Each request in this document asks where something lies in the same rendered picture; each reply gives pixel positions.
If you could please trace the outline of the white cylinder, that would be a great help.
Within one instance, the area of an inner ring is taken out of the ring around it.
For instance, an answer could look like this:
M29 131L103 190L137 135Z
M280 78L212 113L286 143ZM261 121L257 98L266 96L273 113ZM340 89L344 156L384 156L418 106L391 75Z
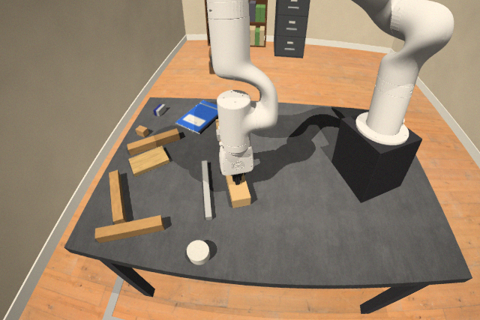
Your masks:
M204 241L193 241L187 247L187 255L195 265L203 265L210 258L209 246Z

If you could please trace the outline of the small wooden block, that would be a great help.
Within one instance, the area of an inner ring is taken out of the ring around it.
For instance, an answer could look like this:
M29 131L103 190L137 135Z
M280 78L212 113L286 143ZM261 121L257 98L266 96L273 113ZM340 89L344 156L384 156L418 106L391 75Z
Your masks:
M149 134L149 131L147 127L138 126L138 128L136 129L136 133L137 135L145 138Z

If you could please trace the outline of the blue notebook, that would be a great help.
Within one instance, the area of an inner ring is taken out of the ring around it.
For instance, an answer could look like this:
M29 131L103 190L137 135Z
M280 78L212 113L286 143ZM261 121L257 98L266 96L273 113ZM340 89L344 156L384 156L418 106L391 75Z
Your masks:
M201 134L217 118L218 106L203 100L177 120L176 124Z

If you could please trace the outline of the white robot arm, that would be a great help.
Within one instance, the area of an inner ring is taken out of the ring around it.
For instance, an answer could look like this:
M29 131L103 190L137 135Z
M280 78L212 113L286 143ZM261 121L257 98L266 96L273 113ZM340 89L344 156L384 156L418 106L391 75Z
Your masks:
M254 131L272 129L278 120L278 94L272 81L250 57L249 0L206 0L214 72L223 79L246 82L259 91L251 103L244 91L217 97L220 146L241 153ZM399 52L379 65L369 112L355 122L359 132L380 144L400 145L409 131L404 116L422 65L451 39L454 17L444 5L428 0L351 0L386 34L405 41Z

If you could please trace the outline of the long white square stick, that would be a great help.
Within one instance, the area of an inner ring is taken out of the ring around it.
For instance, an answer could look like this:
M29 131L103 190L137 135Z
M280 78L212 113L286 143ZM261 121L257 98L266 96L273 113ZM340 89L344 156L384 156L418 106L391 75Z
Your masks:
M211 198L209 191L209 172L207 160L202 161L202 179L203 179L203 191L204 191L204 202L205 202L205 218L206 220L212 220L212 207L211 207Z

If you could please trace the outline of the flat wooden board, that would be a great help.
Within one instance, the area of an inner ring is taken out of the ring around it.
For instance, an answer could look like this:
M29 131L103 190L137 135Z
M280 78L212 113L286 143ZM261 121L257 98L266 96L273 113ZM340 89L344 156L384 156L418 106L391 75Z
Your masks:
M134 176L141 175L170 162L163 146L129 159Z

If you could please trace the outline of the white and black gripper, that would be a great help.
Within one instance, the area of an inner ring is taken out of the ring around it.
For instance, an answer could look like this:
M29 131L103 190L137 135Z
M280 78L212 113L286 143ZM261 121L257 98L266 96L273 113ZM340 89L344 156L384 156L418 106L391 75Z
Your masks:
M224 150L224 147L220 147L220 173L231 175L235 185L240 184L244 172L253 169L254 156L251 144L247 150L241 153L229 153Z

